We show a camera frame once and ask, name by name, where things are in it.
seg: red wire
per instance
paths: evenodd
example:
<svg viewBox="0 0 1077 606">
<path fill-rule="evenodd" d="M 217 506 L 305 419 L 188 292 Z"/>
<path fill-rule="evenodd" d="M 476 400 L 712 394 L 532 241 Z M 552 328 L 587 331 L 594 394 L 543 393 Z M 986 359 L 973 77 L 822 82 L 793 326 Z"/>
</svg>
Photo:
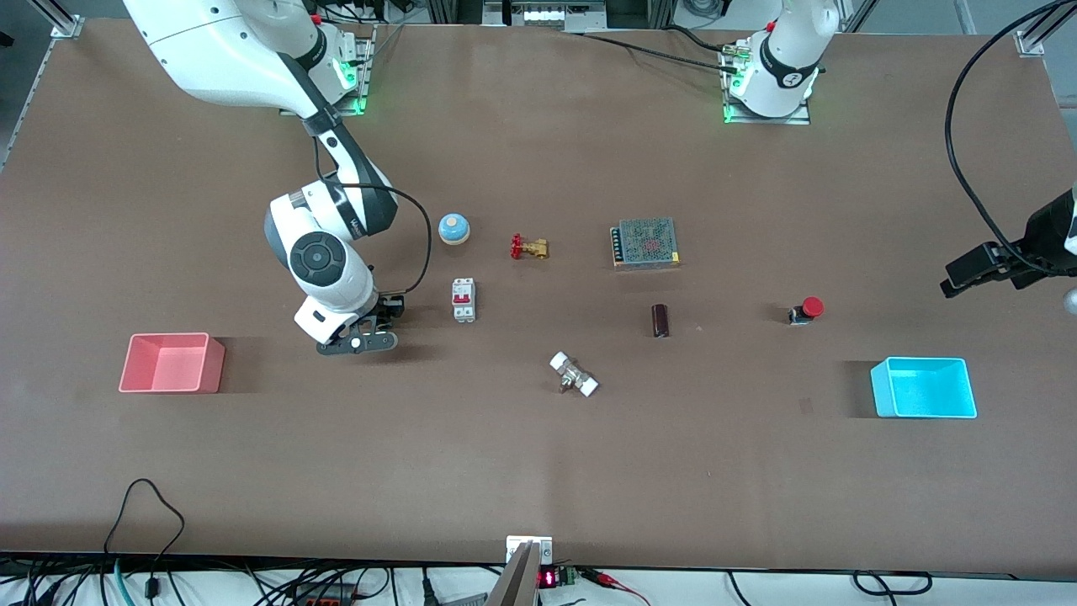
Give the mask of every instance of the red wire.
<svg viewBox="0 0 1077 606">
<path fill-rule="evenodd" d="M 625 593 L 631 593 L 632 595 L 639 597 L 644 604 L 651 606 L 651 601 L 643 596 L 642 593 L 635 591 L 634 589 L 629 589 L 625 583 L 618 581 L 617 579 L 611 577 L 605 573 L 599 573 L 598 581 L 601 587 L 613 589 L 617 591 L 624 591 Z"/>
<path fill-rule="evenodd" d="M 641 594 L 640 592 L 635 591 L 634 589 L 628 589 L 625 586 L 620 586 L 620 587 L 615 588 L 615 589 L 619 589 L 620 591 L 624 591 L 626 593 L 631 593 L 632 595 L 634 595 L 634 596 L 639 597 L 640 600 L 642 600 L 644 604 L 646 604 L 647 606 L 651 606 L 651 601 L 647 600 L 646 597 L 644 597 L 643 594 Z"/>
</svg>

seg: red switch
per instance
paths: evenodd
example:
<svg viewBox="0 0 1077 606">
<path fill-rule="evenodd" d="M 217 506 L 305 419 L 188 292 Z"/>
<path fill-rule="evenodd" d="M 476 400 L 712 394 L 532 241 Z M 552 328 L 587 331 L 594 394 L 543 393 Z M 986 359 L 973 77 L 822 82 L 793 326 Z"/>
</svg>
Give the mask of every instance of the red switch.
<svg viewBox="0 0 1077 606">
<path fill-rule="evenodd" d="M 523 238 L 520 234 L 513 234 L 513 245 L 508 249 L 508 255 L 513 258 L 519 258 L 520 252 L 523 251 Z"/>
<path fill-rule="evenodd" d="M 803 311 L 805 316 L 812 320 L 822 316 L 825 311 L 823 300 L 819 296 L 805 298 L 805 301 L 800 305 L 800 309 Z"/>
</svg>

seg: blue button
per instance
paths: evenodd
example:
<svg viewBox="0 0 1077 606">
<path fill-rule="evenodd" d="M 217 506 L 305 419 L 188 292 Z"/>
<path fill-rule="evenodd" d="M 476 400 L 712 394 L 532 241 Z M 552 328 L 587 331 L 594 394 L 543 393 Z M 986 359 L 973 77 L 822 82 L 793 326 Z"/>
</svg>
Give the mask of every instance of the blue button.
<svg viewBox="0 0 1077 606">
<path fill-rule="evenodd" d="M 450 212 L 442 216 L 442 222 L 437 224 L 437 235 L 442 236 L 445 243 L 462 243 L 471 235 L 471 225 L 463 214 Z"/>
</svg>

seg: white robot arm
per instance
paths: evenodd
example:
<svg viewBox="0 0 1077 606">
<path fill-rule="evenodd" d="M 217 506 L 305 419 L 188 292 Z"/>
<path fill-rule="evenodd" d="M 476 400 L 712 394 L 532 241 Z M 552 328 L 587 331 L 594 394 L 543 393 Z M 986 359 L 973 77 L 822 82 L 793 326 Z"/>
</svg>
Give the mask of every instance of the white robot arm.
<svg viewBox="0 0 1077 606">
<path fill-rule="evenodd" d="M 333 105 L 356 85 L 345 71 L 354 36 L 316 26 L 299 0 L 124 2 L 180 88 L 211 103 L 292 111 L 336 163 L 335 177 L 274 199 L 265 217 L 269 245 L 307 293 L 295 322 L 325 353 L 379 302 L 370 270 L 348 242 L 388 228 L 397 209 L 389 180 Z M 395 347 L 395 336 L 384 335 L 364 348 L 353 340 L 352 349 Z"/>
<path fill-rule="evenodd" d="M 811 95 L 819 60 L 839 22 L 834 0 L 783 0 L 772 27 L 738 42 L 751 54 L 745 65 L 738 66 L 742 74 L 729 94 L 766 117 L 793 113 Z"/>
</svg>

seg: blue plastic box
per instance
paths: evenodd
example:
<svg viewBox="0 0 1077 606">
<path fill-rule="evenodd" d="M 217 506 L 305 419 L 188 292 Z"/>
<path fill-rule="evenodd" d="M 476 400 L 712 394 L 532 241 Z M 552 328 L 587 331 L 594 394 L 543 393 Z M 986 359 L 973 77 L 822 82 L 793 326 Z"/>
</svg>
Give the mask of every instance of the blue plastic box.
<svg viewBox="0 0 1077 606">
<path fill-rule="evenodd" d="M 871 369 L 879 417 L 976 419 L 962 358 L 886 358 Z"/>
</svg>

